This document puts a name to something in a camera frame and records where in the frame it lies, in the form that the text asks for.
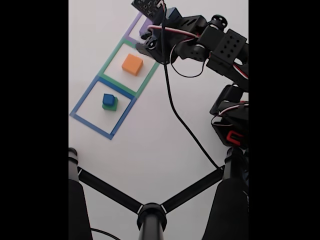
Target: tripod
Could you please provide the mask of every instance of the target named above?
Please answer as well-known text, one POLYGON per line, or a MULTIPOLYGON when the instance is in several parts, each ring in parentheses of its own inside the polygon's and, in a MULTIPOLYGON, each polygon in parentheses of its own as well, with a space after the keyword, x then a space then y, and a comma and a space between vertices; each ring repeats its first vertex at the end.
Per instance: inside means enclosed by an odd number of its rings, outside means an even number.
POLYGON ((237 147, 227 151, 225 165, 162 204, 142 204, 78 166, 78 154, 68 150, 69 240, 92 240, 85 194, 79 181, 136 213, 139 240, 163 240, 166 214, 219 183, 202 240, 248 239, 248 185, 244 181, 249 162, 237 147))

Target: black tripod leg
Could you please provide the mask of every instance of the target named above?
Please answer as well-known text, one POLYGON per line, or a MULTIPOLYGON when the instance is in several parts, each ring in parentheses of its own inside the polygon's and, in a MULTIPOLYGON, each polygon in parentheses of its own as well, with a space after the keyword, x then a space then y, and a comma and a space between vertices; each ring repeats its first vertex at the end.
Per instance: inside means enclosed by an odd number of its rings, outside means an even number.
POLYGON ((77 152, 73 148, 69 148, 69 237, 68 240, 93 240, 85 193, 82 185, 79 183, 77 164, 77 152))
POLYGON ((242 175, 243 153, 228 150, 222 182, 218 185, 202 240, 247 240, 248 186, 242 175))

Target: white surface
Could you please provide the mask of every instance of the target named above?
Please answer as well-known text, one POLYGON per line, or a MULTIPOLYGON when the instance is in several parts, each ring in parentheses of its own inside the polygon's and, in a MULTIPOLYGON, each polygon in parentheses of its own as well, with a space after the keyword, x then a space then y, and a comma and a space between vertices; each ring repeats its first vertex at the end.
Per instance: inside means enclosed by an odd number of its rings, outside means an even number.
POLYGON ((110 134, 130 102, 131 100, 126 96, 123 96, 122 94, 98 81, 76 114, 110 134), (118 98, 116 111, 103 109, 102 100, 104 98, 104 94, 112 94, 118 98))
POLYGON ((125 85, 129 89, 137 92, 151 68, 154 66, 155 62, 156 61, 151 57, 143 55, 136 49, 123 44, 117 54, 114 56, 113 60, 110 62, 109 66, 104 71, 104 74, 125 85), (141 67, 137 76, 134 76, 122 69, 122 64, 126 60, 128 54, 132 54, 143 60, 143 66, 141 67))
MULTIPOLYGON (((69 0, 69 102, 70 113, 94 79, 138 11, 132 0, 69 0)), ((248 0, 167 1, 182 16, 214 14, 226 17, 228 28, 249 38, 248 0)), ((194 74, 201 63, 177 60, 177 69, 194 74)), ((197 78, 183 78, 169 66, 174 105, 218 165, 227 147, 211 127, 209 110, 230 81, 207 67, 197 78)), ((70 117, 69 147, 78 151, 79 165, 143 204, 161 204, 215 168, 174 116, 165 75, 159 66, 112 140, 70 117)), ((165 240, 200 240, 216 185, 167 215, 165 240)), ((91 226, 119 237, 136 240, 137 216, 85 186, 91 226)), ((107 236, 94 233, 94 240, 107 236)))

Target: orange cube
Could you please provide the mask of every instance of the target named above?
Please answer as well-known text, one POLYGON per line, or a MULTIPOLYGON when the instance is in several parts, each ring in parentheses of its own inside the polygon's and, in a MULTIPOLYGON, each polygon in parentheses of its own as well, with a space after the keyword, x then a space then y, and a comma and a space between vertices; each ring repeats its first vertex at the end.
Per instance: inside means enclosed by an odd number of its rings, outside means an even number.
POLYGON ((122 69, 134 76, 137 76, 143 64, 144 61, 141 58, 129 53, 122 64, 122 69))

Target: green cube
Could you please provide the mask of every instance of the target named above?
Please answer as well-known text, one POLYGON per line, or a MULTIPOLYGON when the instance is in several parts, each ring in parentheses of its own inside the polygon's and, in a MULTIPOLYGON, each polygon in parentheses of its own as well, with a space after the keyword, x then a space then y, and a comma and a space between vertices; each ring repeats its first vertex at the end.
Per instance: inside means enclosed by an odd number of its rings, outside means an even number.
POLYGON ((102 104, 102 107, 104 110, 116 111, 117 105, 118 105, 118 98, 115 96, 114 97, 114 104, 112 106, 107 106, 107 105, 102 104))

